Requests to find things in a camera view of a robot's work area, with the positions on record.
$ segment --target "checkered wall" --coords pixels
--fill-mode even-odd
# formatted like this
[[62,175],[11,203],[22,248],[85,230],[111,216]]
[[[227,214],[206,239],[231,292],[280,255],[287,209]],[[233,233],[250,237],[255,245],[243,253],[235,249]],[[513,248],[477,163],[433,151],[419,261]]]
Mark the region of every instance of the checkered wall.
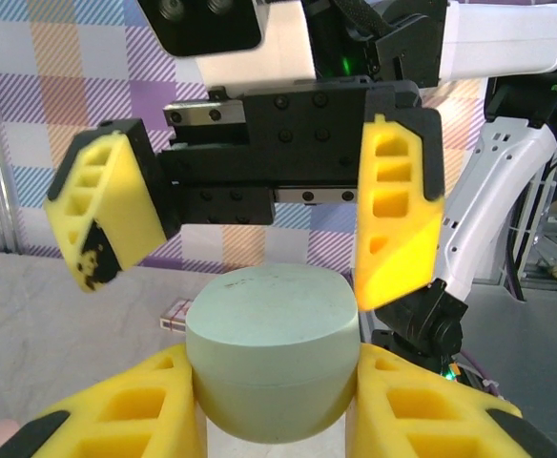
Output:
[[[159,48],[135,0],[0,0],[1,129],[27,251],[58,256],[41,202],[74,133],[103,118],[142,117],[159,149],[170,135],[162,107],[205,96],[200,81],[194,61]],[[482,124],[483,91],[466,81],[426,99],[444,117],[448,189]],[[184,227],[144,264],[221,272],[291,261],[346,272],[355,215],[352,204],[279,204],[272,227]]]

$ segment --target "yellow foam pad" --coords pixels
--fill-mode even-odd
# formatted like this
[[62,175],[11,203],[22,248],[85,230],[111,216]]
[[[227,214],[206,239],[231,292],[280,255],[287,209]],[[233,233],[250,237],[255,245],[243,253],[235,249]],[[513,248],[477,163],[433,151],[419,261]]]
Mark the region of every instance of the yellow foam pad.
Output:
[[377,115],[363,126],[355,295],[368,311],[433,280],[444,198],[423,192],[423,142]]
[[34,458],[205,458],[206,417],[196,409],[177,345],[50,407],[43,415],[71,415]]
[[134,156],[120,132],[81,149],[55,200],[46,199],[58,247],[85,291],[113,279],[166,241]]
[[355,402],[346,414],[347,458],[528,458],[486,413],[517,407],[364,343]]

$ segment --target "gray floor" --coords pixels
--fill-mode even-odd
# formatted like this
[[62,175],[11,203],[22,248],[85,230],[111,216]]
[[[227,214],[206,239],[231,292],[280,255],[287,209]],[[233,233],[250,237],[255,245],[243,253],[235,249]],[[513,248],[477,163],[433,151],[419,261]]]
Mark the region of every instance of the gray floor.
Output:
[[[0,419],[24,423],[79,389],[182,342],[158,317],[213,276],[137,268],[97,294],[81,293],[60,260],[0,255]],[[557,294],[529,303],[477,286],[464,347],[508,400],[557,442]],[[303,443],[247,444],[209,425],[210,458],[344,456],[343,419]]]

